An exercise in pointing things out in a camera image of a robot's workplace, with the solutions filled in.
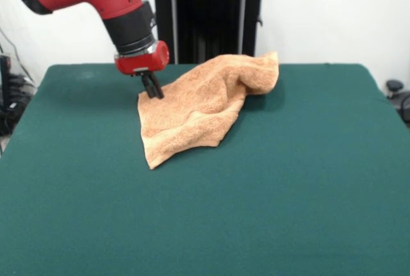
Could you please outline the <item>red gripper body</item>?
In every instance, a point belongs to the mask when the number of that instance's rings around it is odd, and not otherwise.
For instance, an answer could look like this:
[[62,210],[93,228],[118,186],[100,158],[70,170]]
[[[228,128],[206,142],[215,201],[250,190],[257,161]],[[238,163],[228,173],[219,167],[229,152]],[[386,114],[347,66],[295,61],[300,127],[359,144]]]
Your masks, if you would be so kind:
[[116,54],[115,65],[125,75],[133,75],[141,71],[156,72],[163,70],[169,63],[167,44],[155,41],[149,47],[135,54]]

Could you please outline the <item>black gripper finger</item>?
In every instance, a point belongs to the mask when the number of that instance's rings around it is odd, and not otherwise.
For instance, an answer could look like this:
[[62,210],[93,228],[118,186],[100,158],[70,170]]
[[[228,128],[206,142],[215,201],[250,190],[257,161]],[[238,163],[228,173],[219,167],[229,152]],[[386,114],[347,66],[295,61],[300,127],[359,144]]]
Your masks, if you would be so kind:
[[158,81],[158,78],[155,76],[155,74],[153,72],[151,73],[151,81],[152,81],[152,85],[154,87],[154,98],[158,98],[158,99],[162,99],[164,98],[164,94],[160,85],[160,82]]
[[143,86],[145,88],[145,91],[147,92],[147,95],[149,96],[150,99],[154,98],[154,87],[152,85],[151,81],[151,73],[149,71],[141,71],[140,77],[142,79]]

